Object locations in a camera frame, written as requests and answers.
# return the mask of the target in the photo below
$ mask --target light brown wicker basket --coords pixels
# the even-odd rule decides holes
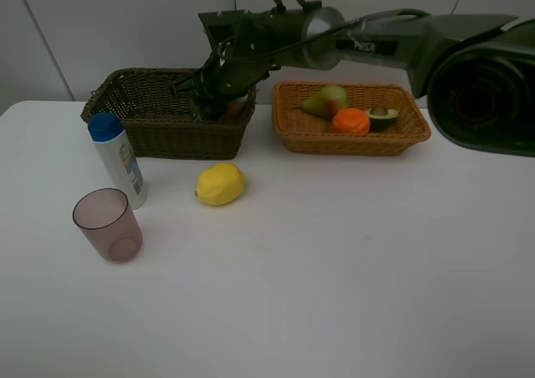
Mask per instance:
[[[332,83],[284,81],[273,91],[273,125],[293,152],[392,156],[431,137],[429,125],[414,97],[397,85],[339,84],[348,93],[349,106],[368,109],[383,105],[400,112],[396,123],[367,136],[332,132],[331,123],[298,107],[325,85]]]

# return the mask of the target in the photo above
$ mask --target wicker basket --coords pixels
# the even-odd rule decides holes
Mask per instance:
[[[273,125],[289,150],[309,154],[392,156],[431,136],[413,96],[397,85],[385,84],[340,86],[346,89],[350,106],[368,109],[384,105],[398,110],[396,123],[367,136],[334,133],[331,123],[298,108],[325,85],[329,83],[286,81],[276,85]]]
[[[172,159],[232,159],[254,111],[252,89],[243,112],[228,122],[195,122],[186,99],[171,93],[171,83],[193,69],[123,69],[112,73],[82,112],[87,123],[99,112],[121,119],[137,156]]]

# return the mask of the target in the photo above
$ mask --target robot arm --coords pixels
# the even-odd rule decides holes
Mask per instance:
[[[173,84],[198,117],[217,119],[221,103],[282,66],[327,70],[348,60],[405,69],[413,95],[428,95],[433,121],[455,143],[535,156],[527,128],[535,122],[535,20],[507,29],[516,17],[399,9],[345,22],[321,2],[298,0],[297,10],[274,2],[264,13],[199,15],[210,58]]]

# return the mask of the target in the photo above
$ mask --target plastic cup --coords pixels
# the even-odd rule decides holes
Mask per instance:
[[[103,188],[89,193],[74,207],[73,221],[107,261],[123,263],[140,251],[143,234],[121,190]]]

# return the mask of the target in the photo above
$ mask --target bottle label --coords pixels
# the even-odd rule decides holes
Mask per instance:
[[[119,155],[120,159],[123,161],[123,166],[128,173],[130,182],[134,187],[135,194],[139,196],[145,182],[143,181],[140,167],[137,164],[137,160],[135,159],[135,155],[130,144],[123,144],[120,146]]]

